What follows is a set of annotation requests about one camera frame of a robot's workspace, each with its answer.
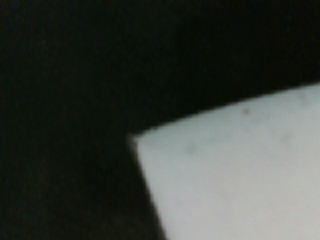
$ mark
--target white paper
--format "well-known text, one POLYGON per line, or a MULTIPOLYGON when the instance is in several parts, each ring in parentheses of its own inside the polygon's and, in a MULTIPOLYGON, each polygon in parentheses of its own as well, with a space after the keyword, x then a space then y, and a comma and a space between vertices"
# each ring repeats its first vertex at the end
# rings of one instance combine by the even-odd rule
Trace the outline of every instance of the white paper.
POLYGON ((320 84, 134 138, 168 240, 320 239, 320 84))

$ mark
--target white surface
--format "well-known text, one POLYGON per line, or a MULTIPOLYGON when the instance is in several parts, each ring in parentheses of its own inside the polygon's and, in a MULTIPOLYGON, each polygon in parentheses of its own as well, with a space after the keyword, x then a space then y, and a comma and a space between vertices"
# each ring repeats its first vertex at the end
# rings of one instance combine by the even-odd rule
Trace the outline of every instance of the white surface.
POLYGON ((320 85, 134 139, 168 240, 320 239, 320 85))

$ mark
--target dark background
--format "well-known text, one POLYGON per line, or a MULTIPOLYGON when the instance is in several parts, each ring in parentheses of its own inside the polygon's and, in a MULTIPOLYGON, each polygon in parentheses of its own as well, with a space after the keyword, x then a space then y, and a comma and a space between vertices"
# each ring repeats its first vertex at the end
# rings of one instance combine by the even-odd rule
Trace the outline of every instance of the dark background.
POLYGON ((287 2, 1 1, 0 239, 162 239, 127 135, 317 82, 287 2))

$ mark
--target black fabric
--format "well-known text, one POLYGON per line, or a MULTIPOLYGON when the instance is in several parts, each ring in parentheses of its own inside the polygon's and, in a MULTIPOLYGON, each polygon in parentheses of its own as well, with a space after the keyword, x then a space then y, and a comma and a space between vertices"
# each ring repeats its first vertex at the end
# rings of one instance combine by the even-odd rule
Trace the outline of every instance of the black fabric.
POLYGON ((128 134, 317 82, 310 2, 1 1, 0 239, 163 239, 128 134))

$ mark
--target small spot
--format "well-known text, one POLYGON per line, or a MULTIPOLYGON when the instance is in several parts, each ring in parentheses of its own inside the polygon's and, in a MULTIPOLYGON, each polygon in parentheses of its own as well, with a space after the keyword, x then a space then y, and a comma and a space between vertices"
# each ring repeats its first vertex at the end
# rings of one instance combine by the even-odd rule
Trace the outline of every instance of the small spot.
POLYGON ((251 109, 250 108, 245 108, 245 109, 243 109, 243 114, 245 114, 245 115, 250 115, 251 114, 251 109))

